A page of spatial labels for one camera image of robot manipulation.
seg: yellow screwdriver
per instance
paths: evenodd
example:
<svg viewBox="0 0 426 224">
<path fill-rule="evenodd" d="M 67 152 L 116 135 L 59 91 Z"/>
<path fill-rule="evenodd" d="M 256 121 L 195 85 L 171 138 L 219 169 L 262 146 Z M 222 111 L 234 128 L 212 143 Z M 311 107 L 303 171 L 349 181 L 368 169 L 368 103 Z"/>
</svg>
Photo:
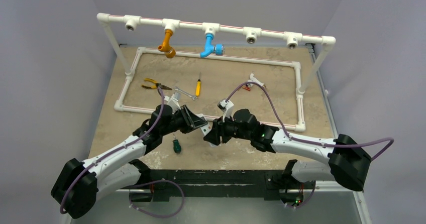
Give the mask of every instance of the yellow screwdriver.
<svg viewBox="0 0 426 224">
<path fill-rule="evenodd" d="M 198 76 L 197 88 L 195 89 L 195 96 L 197 96 L 197 97 L 199 96 L 200 88 L 201 88 L 201 72 Z"/>
</svg>

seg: green screwdriver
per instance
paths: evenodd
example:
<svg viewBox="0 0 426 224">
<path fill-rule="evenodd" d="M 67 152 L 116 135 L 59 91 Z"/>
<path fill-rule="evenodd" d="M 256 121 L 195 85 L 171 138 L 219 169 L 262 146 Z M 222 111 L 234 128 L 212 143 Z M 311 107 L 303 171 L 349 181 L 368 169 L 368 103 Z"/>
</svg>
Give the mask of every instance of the green screwdriver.
<svg viewBox="0 0 426 224">
<path fill-rule="evenodd" d="M 179 141 L 176 139 L 176 136 L 173 134 L 173 150 L 176 154 L 179 154 L 182 151 L 182 147 L 179 144 Z"/>
</svg>

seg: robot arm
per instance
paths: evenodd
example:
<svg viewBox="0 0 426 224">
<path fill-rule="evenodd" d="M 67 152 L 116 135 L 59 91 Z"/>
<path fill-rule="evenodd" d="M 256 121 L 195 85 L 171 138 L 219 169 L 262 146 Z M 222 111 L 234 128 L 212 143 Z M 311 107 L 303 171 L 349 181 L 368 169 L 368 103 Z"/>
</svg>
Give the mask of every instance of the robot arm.
<svg viewBox="0 0 426 224">
<path fill-rule="evenodd" d="M 167 104 L 163 107 L 161 118 L 142 139 L 139 138 L 158 118 L 160 105 L 150 119 L 117 146 L 81 162 L 76 159 L 68 161 L 52 188 L 52 197 L 61 203 L 71 183 L 83 173 L 67 195 L 64 206 L 73 218 L 79 218 L 91 209 L 97 199 L 125 186 L 149 182 L 149 176 L 143 174 L 148 167 L 137 158 L 159 146 L 164 135 L 176 131 L 187 134 L 199 128 L 208 129 L 205 117 L 193 114 L 185 105 L 180 107 L 178 98 L 175 95 L 172 98 L 165 97 Z"/>
<path fill-rule="evenodd" d="M 362 148 L 335 148 L 335 145 L 356 145 L 349 136 L 340 134 L 337 139 L 320 139 L 291 133 L 261 124 L 248 109 L 240 109 L 231 117 L 234 104 L 220 101 L 223 116 L 213 121 L 212 129 L 204 137 L 212 145 L 228 142 L 231 138 L 249 140 L 259 151 L 290 153 L 315 161 L 289 161 L 286 170 L 299 182 L 335 180 L 353 191 L 362 191 L 371 157 Z M 320 142 L 322 146 L 306 142 Z"/>
<path fill-rule="evenodd" d="M 51 195 L 61 203 L 71 183 L 81 175 L 65 198 L 64 208 L 73 218 L 83 216 L 97 200 L 117 189 L 150 182 L 149 168 L 137 158 L 154 150 L 161 144 L 164 135 L 175 131 L 187 134 L 201 129 L 204 140 L 213 146 L 239 138 L 249 140 L 262 152 L 291 153 L 314 160 L 290 160 L 277 178 L 278 182 L 298 185 L 312 180 L 335 180 L 350 190 L 363 189 L 371 157 L 362 148 L 333 148 L 333 145 L 356 145 L 349 136 L 339 135 L 336 140 L 296 134 L 288 136 L 277 127 L 261 124 L 248 109 L 238 110 L 231 117 L 234 107 L 231 101 L 218 104 L 224 114 L 213 121 L 211 128 L 203 115 L 193 114 L 185 105 L 180 107 L 176 94 L 172 98 L 165 97 L 167 104 L 161 118 L 149 134 L 146 132 L 158 118 L 160 105 L 150 119 L 117 146 L 93 158 L 81 162 L 72 159 L 65 164 Z M 303 141 L 320 141 L 323 145 L 315 146 Z"/>
</svg>

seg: tan table surface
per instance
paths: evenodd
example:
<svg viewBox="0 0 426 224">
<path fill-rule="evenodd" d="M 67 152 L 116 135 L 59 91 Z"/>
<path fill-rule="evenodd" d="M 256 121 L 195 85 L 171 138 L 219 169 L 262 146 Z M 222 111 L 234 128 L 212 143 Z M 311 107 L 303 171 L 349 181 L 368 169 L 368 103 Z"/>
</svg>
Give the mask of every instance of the tan table surface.
<svg viewBox="0 0 426 224">
<path fill-rule="evenodd" d="M 122 48 L 124 56 L 130 63 L 135 58 L 137 48 Z M 181 51 L 200 52 L 201 48 L 175 48 Z M 289 50 L 286 48 L 231 48 L 226 55 L 298 61 L 301 63 L 302 81 L 307 78 L 312 61 L 306 48 Z M 186 104 L 195 113 L 220 116 L 217 107 L 221 99 L 239 84 L 245 82 L 250 73 L 266 84 L 268 93 L 285 124 L 297 123 L 297 106 L 295 100 L 295 75 L 290 67 L 269 66 L 261 64 L 239 63 L 211 59 L 188 57 L 166 58 L 164 55 L 143 54 L 133 82 L 124 99 L 124 105 L 155 108 L 160 104 L 156 90 L 140 87 L 144 78 L 195 93 L 198 74 L 201 72 L 201 94 L 195 101 L 182 94 L 180 105 Z M 116 61 L 110 84 L 102 106 L 95 137 L 90 150 L 90 157 L 96 156 L 121 143 L 138 128 L 149 115 L 119 112 L 113 109 L 125 79 L 124 69 Z M 173 91 L 165 90 L 171 96 Z M 277 123 L 268 99 L 261 89 L 253 87 L 251 91 L 239 90 L 232 98 L 234 110 L 248 108 L 258 120 Z M 317 81 L 304 94 L 304 114 L 306 131 L 301 133 L 318 138 L 331 138 L 327 110 L 321 89 Z M 262 153 L 254 149 L 249 141 L 230 140 L 227 144 L 210 147 L 202 140 L 201 130 L 189 134 L 175 133 L 182 146 L 182 152 L 173 152 L 172 135 L 163 137 L 162 144 L 154 151 L 142 157 L 152 169 L 277 169 L 284 168 L 290 159 L 306 159 L 291 154 Z"/>
</svg>

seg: metal tool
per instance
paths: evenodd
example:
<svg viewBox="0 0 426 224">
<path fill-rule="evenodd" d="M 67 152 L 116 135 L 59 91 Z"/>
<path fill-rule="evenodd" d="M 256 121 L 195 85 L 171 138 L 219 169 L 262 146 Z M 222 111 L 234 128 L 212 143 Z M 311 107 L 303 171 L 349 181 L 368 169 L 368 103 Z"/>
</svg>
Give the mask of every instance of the metal tool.
<svg viewBox="0 0 426 224">
<path fill-rule="evenodd" d="M 179 154 L 182 151 L 182 147 L 179 144 L 179 141 L 176 139 L 176 136 L 173 134 L 173 151 L 176 154 Z"/>
<path fill-rule="evenodd" d="M 174 87 L 174 88 L 173 88 L 173 90 L 175 90 L 175 91 L 178 91 L 178 92 L 181 92 L 181 93 L 185 94 L 186 96 L 188 96 L 188 97 L 192 98 L 192 100 L 196 100 L 196 99 L 197 99 L 197 97 L 196 97 L 196 96 L 191 95 L 191 94 L 189 94 L 189 93 L 187 93 L 187 92 L 183 91 L 182 89 L 180 89 L 180 88 L 178 88 L 178 87 Z"/>
<path fill-rule="evenodd" d="M 201 88 L 201 72 L 198 76 L 197 88 L 195 89 L 195 96 L 197 97 L 199 96 L 200 88 Z"/>
<path fill-rule="evenodd" d="M 163 85 L 161 83 L 158 83 L 156 80 L 151 79 L 151 78 L 145 78 L 144 81 L 145 82 L 151 82 L 151 83 L 155 84 L 153 86 L 145 86 L 145 85 L 142 84 L 141 87 L 146 88 L 146 89 L 161 88 L 161 89 L 164 89 L 164 90 L 172 90 L 170 87 L 165 86 L 165 85 Z"/>
</svg>

